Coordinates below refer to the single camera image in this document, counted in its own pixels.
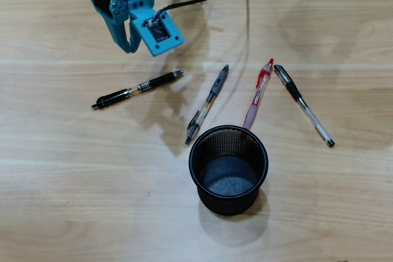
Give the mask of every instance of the black pen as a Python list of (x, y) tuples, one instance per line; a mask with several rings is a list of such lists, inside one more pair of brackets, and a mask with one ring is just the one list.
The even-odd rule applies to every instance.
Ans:
[(181, 77), (183, 75), (183, 73), (184, 73), (183, 71), (176, 71), (176, 72), (172, 72), (172, 73), (167, 73), (164, 76), (161, 76), (161, 77), (155, 78), (153, 80), (139, 84), (137, 87), (119, 90), (119, 91), (116, 91), (115, 93), (111, 93), (109, 95), (102, 96), (97, 99), (96, 104), (92, 105), (91, 108), (93, 110), (105, 109), (106, 107), (109, 107), (109, 106), (116, 104), (120, 101), (124, 101), (125, 99), (128, 99), (132, 96), (136, 96), (142, 92), (159, 87), (163, 84), (170, 83), (173, 80), (176, 80), (177, 78)]
[(302, 108), (306, 116), (310, 119), (311, 122), (313, 122), (315, 129), (317, 129), (318, 133), (322, 136), (322, 138), (325, 140), (326, 144), (329, 147), (334, 147), (335, 143), (333, 139), (330, 137), (328, 132), (325, 130), (325, 128), (322, 126), (320, 121), (317, 119), (313, 111), (309, 108), (305, 100), (302, 98), (302, 95), (300, 92), (297, 90), (296, 85), (294, 84), (294, 81), (289, 77), (288, 73), (284, 70), (282, 66), (279, 64), (276, 64), (274, 66), (274, 71), (277, 73), (278, 77), (280, 77), (281, 81), (283, 84), (286, 86), (288, 89), (290, 95), (294, 98), (294, 100), (298, 103), (298, 105)]

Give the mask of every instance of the red pen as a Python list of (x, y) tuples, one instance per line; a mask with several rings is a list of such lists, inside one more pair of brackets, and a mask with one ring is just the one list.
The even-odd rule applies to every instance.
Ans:
[(273, 72), (273, 59), (269, 61), (266, 66), (262, 68), (262, 70), (259, 73), (258, 76), (258, 82), (257, 82), (257, 92), (254, 96), (254, 100), (252, 101), (252, 104), (250, 108), (248, 109), (246, 119), (244, 120), (243, 123), (243, 128), (250, 130), (252, 122), (254, 122), (255, 116), (257, 115), (258, 111), (258, 106), (259, 103), (262, 99), (263, 92), (265, 92), (266, 86), (268, 85), (270, 75)]

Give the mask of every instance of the retractable pen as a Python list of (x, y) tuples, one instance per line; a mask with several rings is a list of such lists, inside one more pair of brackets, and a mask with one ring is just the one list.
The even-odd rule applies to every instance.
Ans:
[(243, 128), (250, 130), (252, 122), (254, 122), (255, 116), (257, 115), (258, 106), (262, 99), (263, 93), (265, 92), (266, 86), (270, 80), (270, 75), (273, 72), (273, 59), (267, 63), (259, 73), (257, 82), (257, 92), (255, 93), (254, 100), (250, 108), (248, 109), (246, 119), (243, 123)]
[(185, 144), (189, 144), (194, 139), (199, 129), (201, 129), (201, 125), (204, 118), (208, 114), (214, 99), (216, 98), (217, 95), (219, 95), (222, 85), (224, 85), (224, 82), (227, 79), (228, 71), (229, 71), (229, 65), (226, 65), (220, 72), (216, 81), (214, 82), (210, 90), (209, 96), (205, 101), (202, 109), (196, 112), (195, 116), (192, 118), (191, 122), (189, 123), (187, 127), (187, 138), (185, 140)]
[(280, 77), (281, 81), (283, 84), (286, 86), (288, 89), (290, 95), (294, 98), (294, 100), (298, 103), (298, 105), (302, 108), (306, 116), (310, 119), (310, 121), (314, 124), (315, 129), (317, 129), (318, 133), (322, 136), (322, 138), (325, 140), (326, 144), (329, 147), (334, 147), (335, 143), (333, 139), (330, 137), (328, 132), (325, 130), (325, 128), (322, 126), (320, 121), (317, 119), (313, 111), (309, 108), (305, 100), (302, 98), (302, 95), (300, 92), (297, 90), (297, 87), (288, 75), (288, 73), (284, 70), (282, 66), (279, 64), (276, 64), (274, 66), (274, 71), (277, 73), (278, 77)]
[(176, 80), (177, 78), (181, 77), (183, 75), (183, 73), (184, 73), (183, 71), (176, 71), (176, 72), (167, 73), (166, 75), (163, 75), (161, 77), (158, 77), (153, 80), (139, 84), (137, 87), (122, 89), (122, 90), (116, 91), (115, 93), (111, 93), (109, 95), (102, 96), (97, 99), (96, 104), (92, 105), (91, 108), (93, 110), (105, 109), (106, 107), (109, 107), (109, 106), (116, 104), (120, 101), (124, 101), (128, 98), (136, 96), (136, 95), (143, 93), (147, 90), (154, 89), (154, 88), (159, 87), (163, 84), (170, 83), (173, 80)]

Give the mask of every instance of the pen grip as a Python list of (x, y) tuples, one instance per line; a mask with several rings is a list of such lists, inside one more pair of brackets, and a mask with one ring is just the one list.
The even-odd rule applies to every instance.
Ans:
[(104, 109), (105, 107), (109, 107), (113, 104), (116, 104), (120, 101), (124, 101), (125, 99), (127, 99), (125, 92), (127, 91), (127, 89), (122, 89), (116, 92), (113, 92), (109, 95), (105, 95), (102, 96), (100, 98), (97, 99), (97, 107), (99, 109)]
[(302, 97), (293, 81), (288, 82), (286, 88), (288, 89), (290, 95), (292, 95), (295, 101), (298, 101), (298, 99)]
[(257, 112), (258, 112), (258, 106), (252, 104), (248, 109), (246, 119), (244, 119), (244, 123), (242, 126), (244, 129), (250, 130), (252, 122), (254, 122), (255, 116), (257, 115)]
[(156, 88), (159, 87), (165, 83), (169, 83), (170, 81), (174, 80), (174, 75), (173, 73), (167, 73), (161, 77), (154, 78), (153, 80), (149, 81), (150, 87)]

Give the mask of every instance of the pen holder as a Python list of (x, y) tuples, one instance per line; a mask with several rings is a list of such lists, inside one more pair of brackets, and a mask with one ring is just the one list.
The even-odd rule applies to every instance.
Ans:
[(189, 168), (202, 203), (221, 215), (237, 215), (255, 202), (268, 172), (257, 136), (233, 125), (218, 126), (194, 143)]

